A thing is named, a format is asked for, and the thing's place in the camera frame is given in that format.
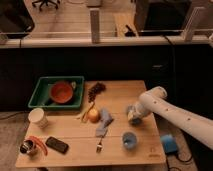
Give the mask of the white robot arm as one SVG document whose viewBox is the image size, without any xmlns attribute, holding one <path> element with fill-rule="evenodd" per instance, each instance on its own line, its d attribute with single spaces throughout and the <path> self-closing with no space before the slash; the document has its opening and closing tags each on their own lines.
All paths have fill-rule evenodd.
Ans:
<svg viewBox="0 0 213 171">
<path fill-rule="evenodd" d="M 167 91 L 161 86 L 143 92 L 127 107 L 128 122 L 138 125 L 143 118 L 155 113 L 213 150 L 213 120 L 172 105 L 166 98 Z"/>
</svg>

